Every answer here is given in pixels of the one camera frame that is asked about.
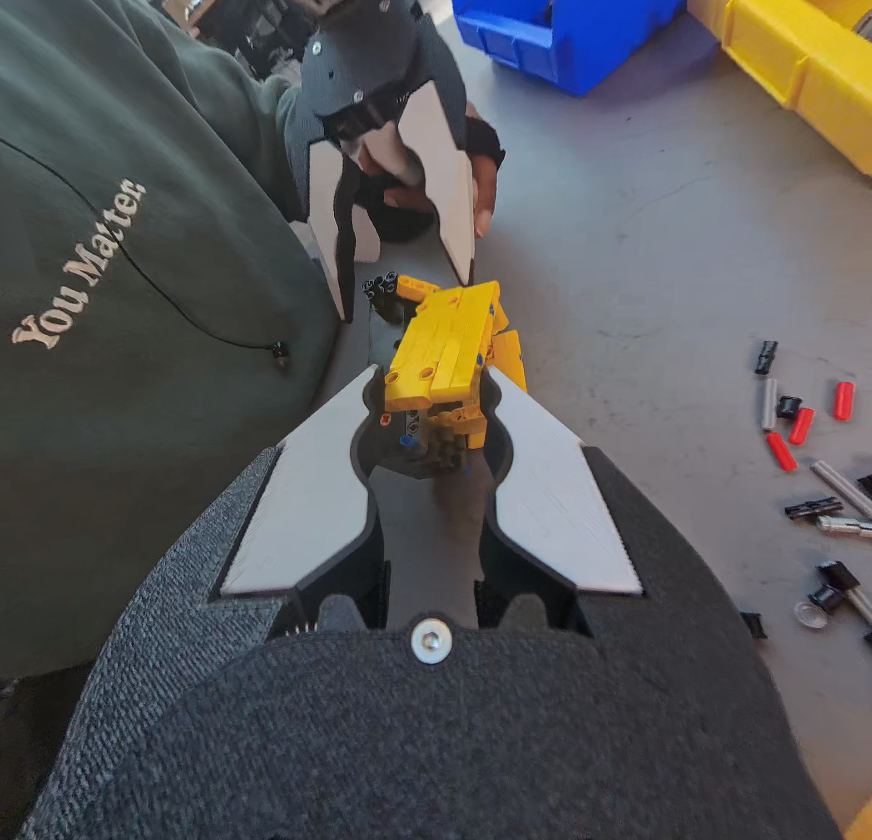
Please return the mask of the person's left hand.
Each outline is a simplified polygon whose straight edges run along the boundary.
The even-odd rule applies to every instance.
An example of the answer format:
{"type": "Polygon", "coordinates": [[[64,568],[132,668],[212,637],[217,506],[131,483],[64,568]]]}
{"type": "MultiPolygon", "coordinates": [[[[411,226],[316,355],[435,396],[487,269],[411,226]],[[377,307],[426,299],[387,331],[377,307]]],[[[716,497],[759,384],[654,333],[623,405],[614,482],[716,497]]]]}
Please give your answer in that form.
{"type": "MultiPolygon", "coordinates": [[[[404,244],[423,235],[434,223],[436,212],[426,193],[426,181],[407,185],[383,169],[367,148],[357,156],[362,171],[357,202],[366,211],[379,238],[388,244],[404,244]]],[[[495,212],[498,168],[484,155],[471,158],[474,236],[483,237],[495,212]]]]}

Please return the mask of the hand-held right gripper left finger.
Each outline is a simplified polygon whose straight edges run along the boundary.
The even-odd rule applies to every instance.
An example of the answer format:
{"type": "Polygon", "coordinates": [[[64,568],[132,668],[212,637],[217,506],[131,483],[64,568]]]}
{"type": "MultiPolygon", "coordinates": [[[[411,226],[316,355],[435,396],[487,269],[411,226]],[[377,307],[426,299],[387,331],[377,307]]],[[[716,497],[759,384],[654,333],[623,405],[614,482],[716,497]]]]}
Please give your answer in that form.
{"type": "Polygon", "coordinates": [[[367,366],[282,440],[228,567],[221,595],[301,590],[364,533],[369,493],[352,443],[371,416],[367,366]]]}

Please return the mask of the blue plastic storage bin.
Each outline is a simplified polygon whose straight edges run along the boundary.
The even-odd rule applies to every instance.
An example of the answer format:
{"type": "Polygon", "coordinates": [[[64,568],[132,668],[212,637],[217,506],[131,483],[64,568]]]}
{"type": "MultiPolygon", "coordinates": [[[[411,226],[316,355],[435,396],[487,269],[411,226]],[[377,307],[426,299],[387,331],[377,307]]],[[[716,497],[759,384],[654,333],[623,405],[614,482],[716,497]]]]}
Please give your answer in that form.
{"type": "Polygon", "coordinates": [[[582,96],[685,11],[687,0],[452,0],[463,41],[582,96]]]}

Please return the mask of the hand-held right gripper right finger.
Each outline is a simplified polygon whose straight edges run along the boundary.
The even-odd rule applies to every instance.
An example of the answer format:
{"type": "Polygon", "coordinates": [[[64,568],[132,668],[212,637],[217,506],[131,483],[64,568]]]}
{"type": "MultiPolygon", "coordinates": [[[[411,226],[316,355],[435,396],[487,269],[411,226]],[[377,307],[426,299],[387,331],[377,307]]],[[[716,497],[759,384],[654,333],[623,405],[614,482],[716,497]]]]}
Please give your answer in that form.
{"type": "Polygon", "coordinates": [[[507,472],[495,478],[499,531],[575,591],[641,595],[583,441],[498,368],[486,378],[495,427],[507,433],[507,472]]]}

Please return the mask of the person's left forearm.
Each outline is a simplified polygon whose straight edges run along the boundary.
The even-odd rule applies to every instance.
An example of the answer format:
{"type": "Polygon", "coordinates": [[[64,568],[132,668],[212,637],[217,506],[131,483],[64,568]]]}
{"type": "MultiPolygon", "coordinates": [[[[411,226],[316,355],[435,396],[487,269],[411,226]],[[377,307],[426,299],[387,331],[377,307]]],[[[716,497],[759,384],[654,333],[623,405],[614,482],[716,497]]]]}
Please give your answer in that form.
{"type": "Polygon", "coordinates": [[[167,29],[182,93],[289,222],[304,212],[289,161],[287,130],[299,90],[279,76],[258,81],[224,50],[167,29]]]}

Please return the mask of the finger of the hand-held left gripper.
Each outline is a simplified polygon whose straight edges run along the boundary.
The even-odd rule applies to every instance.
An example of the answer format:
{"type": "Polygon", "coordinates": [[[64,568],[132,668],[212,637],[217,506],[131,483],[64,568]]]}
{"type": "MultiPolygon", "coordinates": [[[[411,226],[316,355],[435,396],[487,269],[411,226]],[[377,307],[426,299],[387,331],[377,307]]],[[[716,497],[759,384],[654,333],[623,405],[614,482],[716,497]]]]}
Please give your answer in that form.
{"type": "Polygon", "coordinates": [[[472,164],[455,143],[433,81],[410,94],[398,120],[398,136],[420,162],[441,244],[459,283],[468,286],[473,281],[475,252],[472,164]]]}
{"type": "Polygon", "coordinates": [[[355,163],[324,140],[310,146],[309,224],[337,314],[351,323],[355,303],[357,238],[353,208],[359,182],[355,163]]]}

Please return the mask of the pile of small lego pins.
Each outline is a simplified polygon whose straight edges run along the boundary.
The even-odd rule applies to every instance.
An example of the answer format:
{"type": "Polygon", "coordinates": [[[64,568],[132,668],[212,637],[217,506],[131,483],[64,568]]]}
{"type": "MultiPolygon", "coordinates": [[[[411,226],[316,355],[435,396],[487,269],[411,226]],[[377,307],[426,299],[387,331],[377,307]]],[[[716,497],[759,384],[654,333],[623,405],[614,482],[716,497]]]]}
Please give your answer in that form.
{"type": "MultiPolygon", "coordinates": [[[[776,340],[765,339],[759,347],[753,368],[759,388],[759,431],[765,439],[773,460],[781,471],[796,473],[799,463],[793,449],[805,445],[813,426],[815,410],[797,396],[779,392],[772,375],[778,352],[776,340]]],[[[834,494],[812,498],[784,507],[783,514],[791,522],[812,525],[823,535],[870,541],[871,496],[870,475],[850,480],[823,461],[815,461],[809,470],[834,494]]],[[[806,630],[821,631],[836,613],[848,607],[866,625],[864,642],[871,640],[870,595],[860,579],[842,561],[823,562],[816,566],[821,584],[807,594],[793,609],[796,622],[806,630]]]]}

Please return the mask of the partly built yellow lego model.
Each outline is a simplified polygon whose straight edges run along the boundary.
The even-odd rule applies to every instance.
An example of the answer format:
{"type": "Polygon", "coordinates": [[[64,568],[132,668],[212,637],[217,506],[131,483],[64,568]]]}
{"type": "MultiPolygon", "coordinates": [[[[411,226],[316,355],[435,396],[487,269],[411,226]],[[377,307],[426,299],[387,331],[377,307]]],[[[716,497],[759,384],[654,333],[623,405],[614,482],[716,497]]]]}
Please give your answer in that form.
{"type": "Polygon", "coordinates": [[[462,472],[486,440],[481,377],[494,367],[528,391],[520,337],[496,281],[441,288],[390,271],[365,280],[369,356],[381,369],[383,468],[419,480],[462,472]]]}

